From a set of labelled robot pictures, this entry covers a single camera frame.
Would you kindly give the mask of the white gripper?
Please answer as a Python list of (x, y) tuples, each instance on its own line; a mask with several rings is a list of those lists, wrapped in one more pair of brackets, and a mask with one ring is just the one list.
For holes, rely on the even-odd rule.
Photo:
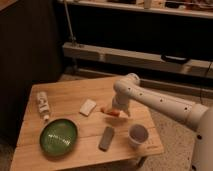
[[(116, 94), (112, 100), (112, 107), (118, 110), (121, 110), (127, 114), (128, 117), (131, 117), (131, 113), (129, 111), (130, 99), (127, 96)], [(115, 113), (115, 109), (112, 107), (105, 107), (104, 113)]]

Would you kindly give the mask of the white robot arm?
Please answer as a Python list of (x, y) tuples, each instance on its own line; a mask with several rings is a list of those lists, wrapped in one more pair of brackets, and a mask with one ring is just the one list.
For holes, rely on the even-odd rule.
[(190, 171), (213, 171), (213, 106), (142, 88), (134, 73), (117, 79), (113, 89), (115, 95), (105, 113), (123, 111), (130, 115), (129, 103), (135, 100), (185, 125), (196, 132)]

